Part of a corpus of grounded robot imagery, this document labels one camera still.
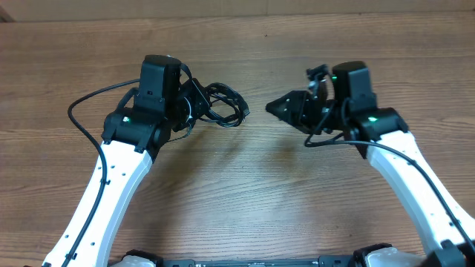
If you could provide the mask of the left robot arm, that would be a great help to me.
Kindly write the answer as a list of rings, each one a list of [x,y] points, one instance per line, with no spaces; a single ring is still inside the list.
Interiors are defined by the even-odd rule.
[[[94,172],[68,227],[44,266],[106,266],[131,198],[172,132],[196,119],[194,80],[170,56],[147,55],[132,88],[107,115]]]

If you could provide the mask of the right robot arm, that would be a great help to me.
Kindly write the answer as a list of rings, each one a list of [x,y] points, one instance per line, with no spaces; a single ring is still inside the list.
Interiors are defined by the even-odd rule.
[[[362,61],[307,70],[266,111],[307,135],[308,148],[353,145],[387,181],[416,227],[423,257],[388,243],[357,249],[342,266],[473,266],[474,219],[451,196],[394,108],[380,108]]]

